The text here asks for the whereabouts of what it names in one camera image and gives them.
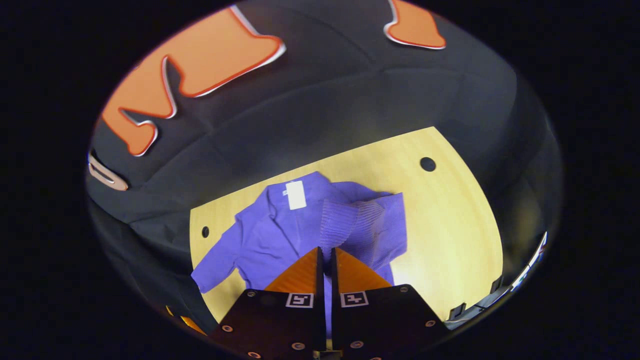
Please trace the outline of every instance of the wooden table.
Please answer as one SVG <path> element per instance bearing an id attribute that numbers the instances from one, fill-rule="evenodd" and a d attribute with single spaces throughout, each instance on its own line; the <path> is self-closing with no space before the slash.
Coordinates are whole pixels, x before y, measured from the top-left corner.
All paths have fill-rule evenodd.
<path id="1" fill-rule="evenodd" d="M 420 160 L 431 158 L 434 171 Z M 475 177 L 435 127 L 387 138 L 261 181 L 191 210 L 195 267 L 269 184 L 318 171 L 332 182 L 404 193 L 408 250 L 391 262 L 395 284 L 411 284 L 441 320 L 490 292 L 502 273 L 502 245 L 489 203 Z M 202 236 L 202 228 L 209 235 Z M 220 321 L 245 289 L 237 269 L 202 297 Z"/>

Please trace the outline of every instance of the purple sweater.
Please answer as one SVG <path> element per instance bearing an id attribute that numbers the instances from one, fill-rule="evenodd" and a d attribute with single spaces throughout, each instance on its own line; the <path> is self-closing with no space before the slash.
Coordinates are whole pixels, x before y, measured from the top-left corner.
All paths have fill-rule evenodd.
<path id="1" fill-rule="evenodd" d="M 374 192 L 358 183 L 331 183 L 319 172 L 300 177 L 306 206 L 290 209 L 286 184 L 265 188 L 236 215 L 236 222 L 191 274 L 206 293 L 235 268 L 246 287 L 262 290 L 300 257 L 320 246 L 328 264 L 340 247 L 390 284 L 389 262 L 406 252 L 402 193 Z M 325 276 L 327 332 L 331 330 L 331 285 Z"/>

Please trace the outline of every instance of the purple cardigan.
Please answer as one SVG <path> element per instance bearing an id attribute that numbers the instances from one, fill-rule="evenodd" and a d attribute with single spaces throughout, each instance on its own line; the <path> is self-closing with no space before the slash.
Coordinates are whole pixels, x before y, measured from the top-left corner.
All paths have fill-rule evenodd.
<path id="1" fill-rule="evenodd" d="M 402 193 L 374 192 L 358 183 L 331 183 L 319 172 L 294 181 L 304 187 L 306 206 L 291 210 L 286 184 L 267 186 L 256 201 L 236 215 L 191 274 L 202 293 L 235 268 L 246 287 L 262 290 L 300 257 L 320 246 L 328 262 L 340 247 L 371 267 L 390 284 L 389 262 L 406 252 Z M 331 291 L 325 276 L 325 313 L 330 336 Z"/>

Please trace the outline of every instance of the clothing tag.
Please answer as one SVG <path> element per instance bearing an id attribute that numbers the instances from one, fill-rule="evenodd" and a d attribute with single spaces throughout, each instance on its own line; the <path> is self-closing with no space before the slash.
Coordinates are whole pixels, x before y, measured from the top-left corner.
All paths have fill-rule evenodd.
<path id="1" fill-rule="evenodd" d="M 289 209 L 301 209 L 307 206 L 307 198 L 305 197 L 305 189 L 302 181 L 292 181 L 285 184 L 287 187 L 287 196 L 289 199 Z"/>

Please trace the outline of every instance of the table surface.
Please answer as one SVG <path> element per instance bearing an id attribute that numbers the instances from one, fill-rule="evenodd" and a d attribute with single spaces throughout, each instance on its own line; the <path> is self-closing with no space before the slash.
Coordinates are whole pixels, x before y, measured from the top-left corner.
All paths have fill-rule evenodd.
<path id="1" fill-rule="evenodd" d="M 420 160 L 431 158 L 433 171 Z M 502 244 L 491 207 L 475 177 L 435 127 L 358 147 L 285 172 L 191 210 L 195 267 L 267 185 L 318 171 L 331 182 L 354 181 L 378 192 L 404 193 L 407 252 L 391 262 L 394 282 L 411 284 L 446 320 L 490 293 L 502 273 Z M 202 236 L 202 228 L 209 235 Z M 220 321 L 246 289 L 237 269 L 202 297 Z"/>

